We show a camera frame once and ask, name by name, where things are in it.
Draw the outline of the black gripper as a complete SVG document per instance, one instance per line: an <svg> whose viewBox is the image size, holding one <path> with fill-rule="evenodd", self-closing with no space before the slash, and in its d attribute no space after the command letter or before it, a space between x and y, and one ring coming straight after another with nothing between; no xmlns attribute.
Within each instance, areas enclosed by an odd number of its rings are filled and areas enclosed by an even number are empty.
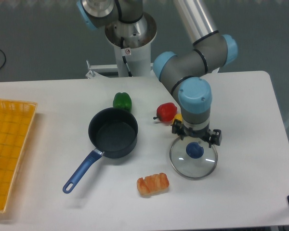
<svg viewBox="0 0 289 231"><path fill-rule="evenodd" d="M220 146L222 141L221 130L210 130L209 125L200 130L193 130L192 127L187 128L186 126L183 126L183 123L178 119L175 119L171 125L171 132L173 134L177 134L180 140L183 140L184 137L200 138L207 142L210 148L213 145Z"/></svg>

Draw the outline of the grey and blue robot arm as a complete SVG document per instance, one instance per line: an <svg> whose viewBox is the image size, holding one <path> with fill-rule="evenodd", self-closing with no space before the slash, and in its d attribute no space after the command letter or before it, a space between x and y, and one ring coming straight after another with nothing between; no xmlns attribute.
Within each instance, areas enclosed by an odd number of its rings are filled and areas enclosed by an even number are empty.
<svg viewBox="0 0 289 231"><path fill-rule="evenodd" d="M79 0L77 7L85 24L105 29L113 46L120 77L154 73L179 104L183 120L175 121L172 132L181 138L200 138L219 145L222 133L211 130L211 92L201 77L232 62L237 57L236 41L219 33L202 0L176 0L174 5L189 34L193 49L178 56L167 51L151 61L151 42L157 25L143 10L140 0Z"/></svg>

